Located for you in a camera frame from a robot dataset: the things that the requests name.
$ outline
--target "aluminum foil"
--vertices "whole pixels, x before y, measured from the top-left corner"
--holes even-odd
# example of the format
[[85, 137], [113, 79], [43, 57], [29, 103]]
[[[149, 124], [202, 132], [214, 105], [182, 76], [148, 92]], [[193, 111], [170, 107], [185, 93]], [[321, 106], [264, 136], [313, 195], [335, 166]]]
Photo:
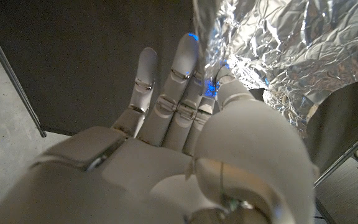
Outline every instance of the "aluminum foil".
[[305, 136], [317, 107], [358, 81], [358, 0], [194, 0], [200, 70], [222, 66]]

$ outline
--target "blue light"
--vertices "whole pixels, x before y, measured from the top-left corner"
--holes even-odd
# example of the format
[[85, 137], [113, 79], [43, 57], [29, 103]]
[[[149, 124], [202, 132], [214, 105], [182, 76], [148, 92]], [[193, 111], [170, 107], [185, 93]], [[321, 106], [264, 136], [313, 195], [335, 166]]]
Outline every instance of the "blue light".
[[217, 84], [215, 86], [211, 80], [206, 80], [205, 84], [206, 84], [206, 90], [205, 90], [204, 95], [209, 98], [214, 98], [216, 96], [216, 92], [219, 88], [219, 84]]
[[196, 34], [189, 34], [189, 36], [190, 36], [190, 37], [192, 37], [192, 38], [194, 38], [195, 40], [197, 40], [197, 41], [198, 41], [198, 37], [197, 37], [197, 35], [196, 35]]

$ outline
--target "robot finger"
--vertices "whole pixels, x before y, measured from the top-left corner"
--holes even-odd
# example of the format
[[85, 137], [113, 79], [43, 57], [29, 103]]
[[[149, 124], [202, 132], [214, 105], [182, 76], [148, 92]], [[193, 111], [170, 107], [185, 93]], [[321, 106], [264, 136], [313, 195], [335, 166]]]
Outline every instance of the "robot finger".
[[198, 58], [198, 43], [194, 34], [185, 34], [179, 42], [172, 70], [161, 95], [139, 131], [138, 138], [153, 146], [160, 146], [177, 109], [178, 103], [193, 74]]
[[214, 111], [214, 105], [214, 99], [207, 97], [202, 98], [200, 107], [197, 110], [196, 116], [187, 135], [182, 153], [187, 154], [189, 156], [193, 156], [198, 136], [203, 130], [204, 124], [212, 116], [212, 113]]
[[129, 107], [113, 124], [112, 128], [118, 129], [131, 137], [137, 135], [150, 106], [156, 71], [157, 53], [147, 47], [139, 56], [135, 86]]
[[162, 142], [162, 147], [173, 149], [178, 152], [182, 151], [191, 124], [196, 116], [197, 108], [202, 99], [201, 80], [202, 74], [198, 72], [196, 72], [190, 79], [189, 85], [173, 115], [173, 119], [171, 120], [168, 131]]
[[230, 102], [237, 100], [254, 100], [251, 92], [235, 78], [231, 71], [222, 67], [216, 76], [216, 81], [219, 83], [218, 94], [216, 101], [219, 109], [223, 110]]

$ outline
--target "robotic hand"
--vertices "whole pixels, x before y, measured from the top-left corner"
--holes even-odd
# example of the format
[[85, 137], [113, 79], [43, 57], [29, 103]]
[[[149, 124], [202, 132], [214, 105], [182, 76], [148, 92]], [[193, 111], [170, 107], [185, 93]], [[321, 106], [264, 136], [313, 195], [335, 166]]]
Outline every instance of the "robotic hand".
[[312, 224], [313, 165], [298, 134], [225, 67], [211, 117], [197, 52], [184, 35], [144, 121], [157, 65], [144, 49], [128, 109], [39, 156], [0, 203], [0, 223]]

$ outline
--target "gray floor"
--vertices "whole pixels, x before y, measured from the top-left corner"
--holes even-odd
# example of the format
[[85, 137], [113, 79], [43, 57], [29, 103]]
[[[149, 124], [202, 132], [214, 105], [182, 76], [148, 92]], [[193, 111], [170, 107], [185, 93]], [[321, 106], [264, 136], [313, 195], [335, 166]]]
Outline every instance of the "gray floor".
[[54, 133], [40, 137], [0, 64], [0, 199], [36, 155], [66, 138]]

